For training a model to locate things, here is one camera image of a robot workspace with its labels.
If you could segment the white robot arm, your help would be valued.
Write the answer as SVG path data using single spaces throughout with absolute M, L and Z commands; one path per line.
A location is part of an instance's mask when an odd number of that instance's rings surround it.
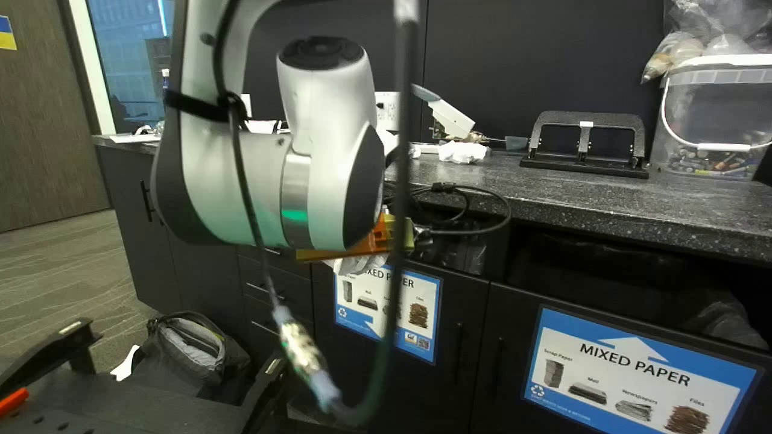
M 284 127 L 246 126 L 250 33 L 286 2 L 176 0 L 151 201 L 188 243 L 347 250 L 379 219 L 386 151 L 362 43 L 288 42 L 274 54 Z

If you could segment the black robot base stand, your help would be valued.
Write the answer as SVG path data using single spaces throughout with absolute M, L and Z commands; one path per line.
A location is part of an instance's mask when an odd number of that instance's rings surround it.
M 95 341 L 91 321 L 77 319 L 10 362 L 0 373 L 3 434 L 272 434 L 281 419 L 276 355 L 208 385 L 146 333 L 132 377 L 118 383 L 94 368 Z

